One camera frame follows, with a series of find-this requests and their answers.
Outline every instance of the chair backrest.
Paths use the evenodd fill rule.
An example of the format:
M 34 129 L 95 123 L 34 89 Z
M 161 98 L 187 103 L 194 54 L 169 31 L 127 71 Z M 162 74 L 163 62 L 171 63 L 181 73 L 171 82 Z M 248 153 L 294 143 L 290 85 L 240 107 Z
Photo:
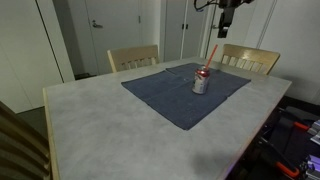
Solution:
M 158 46 L 142 46 L 108 50 L 112 72 L 158 64 Z
M 280 54 L 277 52 L 225 44 L 220 62 L 262 74 L 269 74 L 279 57 Z
M 51 179 L 48 141 L 1 101 L 0 134 L 0 167 L 8 169 L 8 173 L 0 173 L 1 179 L 12 179 L 12 173 L 35 180 Z

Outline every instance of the dark blue cloth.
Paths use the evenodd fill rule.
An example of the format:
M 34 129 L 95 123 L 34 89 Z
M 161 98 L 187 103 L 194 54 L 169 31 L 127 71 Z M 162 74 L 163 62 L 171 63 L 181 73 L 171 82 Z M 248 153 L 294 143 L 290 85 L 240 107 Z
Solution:
M 250 82 L 238 76 L 210 69 L 208 90 L 192 92 L 194 71 L 200 65 L 185 64 L 122 85 L 176 126 L 189 130 L 230 95 Z

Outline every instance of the white table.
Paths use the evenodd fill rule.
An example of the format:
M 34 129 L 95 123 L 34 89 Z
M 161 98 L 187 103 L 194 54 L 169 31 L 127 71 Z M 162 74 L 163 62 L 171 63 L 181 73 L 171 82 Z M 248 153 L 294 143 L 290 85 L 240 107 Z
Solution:
M 190 62 L 206 60 L 177 60 L 45 88 L 54 175 L 62 180 L 224 179 L 291 82 L 212 63 L 252 81 L 189 131 L 121 85 Z

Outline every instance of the red straw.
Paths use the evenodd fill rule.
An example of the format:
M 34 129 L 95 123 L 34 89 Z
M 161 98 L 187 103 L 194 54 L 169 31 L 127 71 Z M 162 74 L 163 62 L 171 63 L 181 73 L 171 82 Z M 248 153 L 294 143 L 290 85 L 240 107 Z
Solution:
M 205 69 L 208 69 L 208 68 L 209 68 L 209 65 L 210 65 L 210 63 L 211 63 L 212 57 L 213 57 L 214 53 L 216 52 L 217 47 L 218 47 L 218 44 L 216 44 L 216 45 L 214 46 L 213 51 L 212 51 L 212 53 L 211 53 L 211 56 L 210 56 L 210 58 L 209 58 L 209 61 L 208 61 L 207 65 L 206 65 Z

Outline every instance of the soda can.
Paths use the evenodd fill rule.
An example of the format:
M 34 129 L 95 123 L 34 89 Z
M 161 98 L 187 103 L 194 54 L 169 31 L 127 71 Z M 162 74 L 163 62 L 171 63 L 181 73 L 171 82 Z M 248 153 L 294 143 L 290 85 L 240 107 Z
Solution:
M 205 66 L 198 68 L 194 73 L 192 91 L 197 94 L 204 94 L 207 91 L 210 71 Z

